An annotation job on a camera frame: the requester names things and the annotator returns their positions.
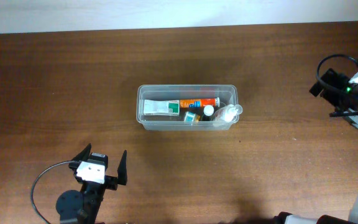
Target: white wall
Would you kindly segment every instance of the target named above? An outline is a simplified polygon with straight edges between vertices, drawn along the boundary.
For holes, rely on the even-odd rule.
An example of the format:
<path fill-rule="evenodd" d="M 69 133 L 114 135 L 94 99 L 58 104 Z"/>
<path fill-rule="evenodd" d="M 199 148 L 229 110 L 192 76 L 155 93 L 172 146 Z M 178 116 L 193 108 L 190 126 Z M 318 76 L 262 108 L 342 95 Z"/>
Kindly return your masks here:
<path fill-rule="evenodd" d="M 0 0 L 0 33 L 358 21 L 358 0 Z"/>

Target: orange tube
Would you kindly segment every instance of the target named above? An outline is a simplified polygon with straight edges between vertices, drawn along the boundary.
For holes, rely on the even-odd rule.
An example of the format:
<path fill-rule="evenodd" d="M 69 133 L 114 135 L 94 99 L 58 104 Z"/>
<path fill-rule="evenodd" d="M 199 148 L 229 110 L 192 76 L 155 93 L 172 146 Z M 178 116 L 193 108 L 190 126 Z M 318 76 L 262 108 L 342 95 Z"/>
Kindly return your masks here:
<path fill-rule="evenodd" d="M 213 99 L 180 100 L 181 108 L 200 108 L 206 105 L 219 106 L 219 104 L 219 97 Z"/>

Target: spray bottle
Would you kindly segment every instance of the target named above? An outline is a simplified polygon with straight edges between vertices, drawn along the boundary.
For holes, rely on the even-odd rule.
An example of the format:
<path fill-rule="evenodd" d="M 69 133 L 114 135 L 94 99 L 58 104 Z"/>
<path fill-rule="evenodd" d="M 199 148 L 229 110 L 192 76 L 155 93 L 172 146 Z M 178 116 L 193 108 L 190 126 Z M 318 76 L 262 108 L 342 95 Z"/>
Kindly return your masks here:
<path fill-rule="evenodd" d="M 242 113 L 242 107 L 240 105 L 227 105 L 219 110 L 217 110 L 212 115 L 213 121 L 224 121 L 230 122 L 233 118 Z"/>

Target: clear plastic container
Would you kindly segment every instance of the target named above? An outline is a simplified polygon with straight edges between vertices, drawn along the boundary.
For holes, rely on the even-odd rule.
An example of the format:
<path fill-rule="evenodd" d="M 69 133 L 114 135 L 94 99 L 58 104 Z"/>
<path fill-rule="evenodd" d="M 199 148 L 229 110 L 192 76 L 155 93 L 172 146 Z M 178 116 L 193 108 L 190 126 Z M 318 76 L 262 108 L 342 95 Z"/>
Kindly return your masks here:
<path fill-rule="evenodd" d="M 186 111 L 203 114 L 203 108 L 180 108 L 179 116 L 150 116 L 143 114 L 144 100 L 188 100 L 200 98 L 220 99 L 220 108 L 228 104 L 239 103 L 237 89 L 234 85 L 142 85 L 137 90 L 136 120 L 146 130 L 153 131 L 220 131 L 228 130 L 238 122 L 237 115 L 231 122 L 219 123 L 200 121 L 185 123 Z"/>

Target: wooden table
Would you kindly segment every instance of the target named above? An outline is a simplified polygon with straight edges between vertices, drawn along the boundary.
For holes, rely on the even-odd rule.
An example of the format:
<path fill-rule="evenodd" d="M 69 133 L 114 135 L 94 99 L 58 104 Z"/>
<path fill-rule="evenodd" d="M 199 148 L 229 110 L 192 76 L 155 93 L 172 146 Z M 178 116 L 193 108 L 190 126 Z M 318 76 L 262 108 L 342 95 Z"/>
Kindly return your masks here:
<path fill-rule="evenodd" d="M 128 185 L 107 191 L 106 223 L 217 223 L 236 217 L 347 218 L 358 191 L 358 130 L 308 93 L 318 62 L 358 58 L 358 22 L 0 35 L 0 223 L 41 223 L 36 176 L 89 142 L 128 151 Z M 352 75 L 343 59 L 328 66 Z M 228 131 L 151 132 L 135 119 L 143 84 L 233 84 L 244 107 Z M 35 189 L 80 189 L 59 167 Z"/>

